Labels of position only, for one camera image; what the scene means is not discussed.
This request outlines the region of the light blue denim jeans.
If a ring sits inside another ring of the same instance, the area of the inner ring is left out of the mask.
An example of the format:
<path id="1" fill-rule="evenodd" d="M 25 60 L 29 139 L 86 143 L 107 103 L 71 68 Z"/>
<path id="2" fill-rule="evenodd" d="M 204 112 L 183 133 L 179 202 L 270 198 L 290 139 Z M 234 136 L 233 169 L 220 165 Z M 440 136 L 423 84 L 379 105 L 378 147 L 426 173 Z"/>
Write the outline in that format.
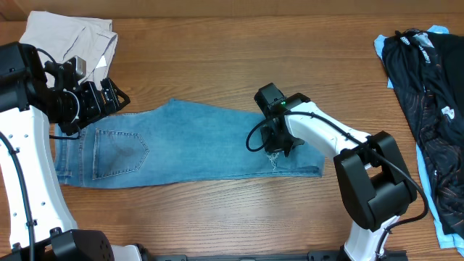
<path id="1" fill-rule="evenodd" d="M 260 150 L 255 112 L 170 100 L 154 110 L 112 115 L 66 140 L 56 130 L 55 170 L 65 185 L 122 189 L 169 183 L 320 177 L 325 157 L 304 144 L 289 156 Z"/>

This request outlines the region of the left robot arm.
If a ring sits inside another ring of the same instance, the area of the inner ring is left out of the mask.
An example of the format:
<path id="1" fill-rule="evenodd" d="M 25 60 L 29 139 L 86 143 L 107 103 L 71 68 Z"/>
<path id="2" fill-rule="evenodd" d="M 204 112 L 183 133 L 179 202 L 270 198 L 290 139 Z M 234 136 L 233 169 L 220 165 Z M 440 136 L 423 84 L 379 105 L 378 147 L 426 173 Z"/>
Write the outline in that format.
<path id="1" fill-rule="evenodd" d="M 136 244 L 113 245 L 101 231 L 81 230 L 62 195 L 51 155 L 51 124 L 60 141 L 114 114 L 130 99 L 109 78 L 85 80 L 80 57 L 42 62 L 29 44 L 1 47 L 1 174 L 12 251 L 8 260 L 146 260 Z"/>

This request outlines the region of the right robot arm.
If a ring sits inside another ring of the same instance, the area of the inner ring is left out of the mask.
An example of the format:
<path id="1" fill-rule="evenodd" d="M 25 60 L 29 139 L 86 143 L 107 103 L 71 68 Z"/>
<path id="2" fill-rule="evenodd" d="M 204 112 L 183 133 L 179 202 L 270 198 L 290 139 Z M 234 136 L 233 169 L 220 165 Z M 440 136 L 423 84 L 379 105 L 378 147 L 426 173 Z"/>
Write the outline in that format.
<path id="1" fill-rule="evenodd" d="M 265 116 L 256 126 L 262 149 L 288 156 L 297 146 L 309 144 L 334 163 L 341 199 L 353 224 L 340 249 L 311 251 L 307 258 L 406 260 L 406 252 L 384 248 L 418 191 L 394 138 L 384 131 L 370 135 L 346 126 L 309 97 L 301 93 L 287 97 L 273 83 L 260 88 L 254 101 Z"/>

